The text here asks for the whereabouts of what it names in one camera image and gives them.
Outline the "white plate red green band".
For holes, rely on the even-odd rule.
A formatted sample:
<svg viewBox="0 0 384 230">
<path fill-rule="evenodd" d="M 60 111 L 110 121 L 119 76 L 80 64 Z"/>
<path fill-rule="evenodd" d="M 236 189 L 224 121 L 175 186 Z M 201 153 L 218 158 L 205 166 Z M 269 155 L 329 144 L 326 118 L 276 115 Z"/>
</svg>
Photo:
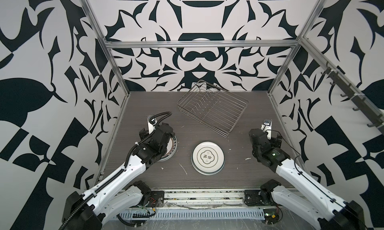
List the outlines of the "white plate red green band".
<svg viewBox="0 0 384 230">
<path fill-rule="evenodd" d="M 170 138 L 170 141 L 168 142 L 167 151 L 166 151 L 165 155 L 163 155 L 161 157 L 159 162 L 164 162 L 164 161 L 167 161 L 168 159 L 170 159 L 175 154 L 177 147 L 178 147 L 177 137 L 173 136 Z"/>
</svg>

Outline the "wire dish rack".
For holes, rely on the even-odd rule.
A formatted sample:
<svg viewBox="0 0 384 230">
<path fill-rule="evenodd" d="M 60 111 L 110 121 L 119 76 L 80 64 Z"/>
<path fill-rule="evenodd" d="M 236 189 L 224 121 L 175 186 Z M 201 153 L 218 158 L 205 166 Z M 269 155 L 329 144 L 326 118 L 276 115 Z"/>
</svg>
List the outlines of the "wire dish rack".
<svg viewBox="0 0 384 230">
<path fill-rule="evenodd" d="M 183 114 L 225 138 L 235 128 L 249 101 L 199 80 L 177 101 L 177 105 Z"/>
</svg>

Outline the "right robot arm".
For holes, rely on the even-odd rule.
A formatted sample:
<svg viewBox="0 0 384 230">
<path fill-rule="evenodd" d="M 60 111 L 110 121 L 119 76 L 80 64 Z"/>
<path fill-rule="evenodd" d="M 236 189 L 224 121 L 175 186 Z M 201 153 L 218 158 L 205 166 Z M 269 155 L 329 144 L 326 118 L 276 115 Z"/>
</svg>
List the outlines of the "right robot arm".
<svg viewBox="0 0 384 230">
<path fill-rule="evenodd" d="M 367 229 L 363 208 L 355 201 L 346 202 L 316 182 L 280 148 L 281 139 L 269 138 L 268 132 L 262 129 L 250 130 L 249 137 L 257 161 L 292 184 L 304 197 L 271 179 L 257 194 L 246 194 L 246 205 L 262 203 L 286 207 L 317 230 Z"/>
</svg>

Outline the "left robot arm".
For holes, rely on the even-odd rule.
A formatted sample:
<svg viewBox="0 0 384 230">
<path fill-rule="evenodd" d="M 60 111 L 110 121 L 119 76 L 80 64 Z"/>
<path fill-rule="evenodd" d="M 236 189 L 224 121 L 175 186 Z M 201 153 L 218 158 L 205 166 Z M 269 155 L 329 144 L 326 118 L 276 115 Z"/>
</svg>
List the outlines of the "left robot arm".
<svg viewBox="0 0 384 230">
<path fill-rule="evenodd" d="M 157 123 L 152 132 L 142 130 L 140 135 L 141 141 L 112 174 L 82 194 L 73 192 L 67 197 L 61 230 L 100 230 L 125 209 L 148 202 L 151 189 L 144 182 L 123 188 L 161 159 L 175 134 L 169 124 Z"/>
</svg>

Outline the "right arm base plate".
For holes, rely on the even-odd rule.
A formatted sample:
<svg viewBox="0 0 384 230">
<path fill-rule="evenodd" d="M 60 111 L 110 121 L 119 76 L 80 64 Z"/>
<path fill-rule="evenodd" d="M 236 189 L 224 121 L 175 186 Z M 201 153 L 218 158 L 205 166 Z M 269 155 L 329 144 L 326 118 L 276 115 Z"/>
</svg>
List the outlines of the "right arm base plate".
<svg viewBox="0 0 384 230">
<path fill-rule="evenodd" d="M 244 203 L 247 206 L 268 206 L 271 201 L 268 194 L 263 190 L 245 190 Z"/>
</svg>

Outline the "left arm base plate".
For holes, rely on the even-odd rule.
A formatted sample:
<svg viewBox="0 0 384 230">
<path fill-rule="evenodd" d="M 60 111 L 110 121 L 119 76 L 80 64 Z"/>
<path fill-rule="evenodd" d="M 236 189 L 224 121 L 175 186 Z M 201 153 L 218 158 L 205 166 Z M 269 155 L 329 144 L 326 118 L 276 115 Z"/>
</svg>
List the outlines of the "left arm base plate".
<svg viewBox="0 0 384 230">
<path fill-rule="evenodd" d="M 152 191 L 148 202 L 146 204 L 147 208 L 157 208 L 164 203 L 165 192 L 164 191 Z"/>
</svg>

